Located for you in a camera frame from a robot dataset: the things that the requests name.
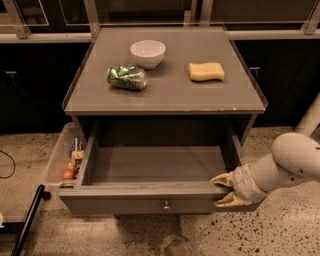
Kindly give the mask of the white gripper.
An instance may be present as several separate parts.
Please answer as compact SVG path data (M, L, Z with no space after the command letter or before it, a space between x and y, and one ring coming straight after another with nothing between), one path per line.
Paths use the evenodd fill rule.
M233 192L214 202L216 207L246 206L260 202L267 196L254 181L248 164L237 167L233 173L219 174L212 178L210 183L233 186Z

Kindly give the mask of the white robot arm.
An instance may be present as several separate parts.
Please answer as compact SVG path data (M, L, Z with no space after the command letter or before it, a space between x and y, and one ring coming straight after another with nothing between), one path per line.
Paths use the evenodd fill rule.
M215 206L251 205L264 200L276 189L320 181L320 145L310 138L319 123L320 93L295 131L282 134L273 141L269 154L210 180L232 189L223 199L216 201Z

